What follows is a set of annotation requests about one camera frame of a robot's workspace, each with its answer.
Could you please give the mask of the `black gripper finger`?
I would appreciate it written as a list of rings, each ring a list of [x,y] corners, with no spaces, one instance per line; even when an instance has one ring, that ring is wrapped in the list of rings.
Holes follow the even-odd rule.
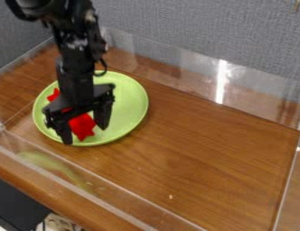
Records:
[[[113,111],[111,101],[106,101],[103,104],[99,104],[94,107],[94,122],[102,130],[106,130],[106,128],[109,127],[111,111]]]
[[[61,136],[63,144],[71,145],[73,135],[71,135],[71,129],[69,126],[69,122],[66,120],[57,120],[55,130],[57,130],[57,134]]]

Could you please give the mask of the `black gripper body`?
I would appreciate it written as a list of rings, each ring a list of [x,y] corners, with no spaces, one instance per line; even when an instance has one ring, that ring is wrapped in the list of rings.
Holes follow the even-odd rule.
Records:
[[[55,130],[57,120],[69,120],[85,113],[94,112],[94,107],[111,101],[114,104],[114,84],[94,84],[94,62],[57,59],[58,98],[43,107],[45,124]]]

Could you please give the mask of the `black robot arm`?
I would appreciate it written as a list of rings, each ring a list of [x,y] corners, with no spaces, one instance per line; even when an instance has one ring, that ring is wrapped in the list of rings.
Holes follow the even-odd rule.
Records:
[[[91,112],[101,129],[109,127],[114,104],[111,83],[97,85],[94,72],[106,53],[91,0],[4,0],[12,14],[23,21],[41,21],[53,30],[61,56],[57,59],[59,95],[43,108],[45,124],[65,144],[73,143],[69,121]]]

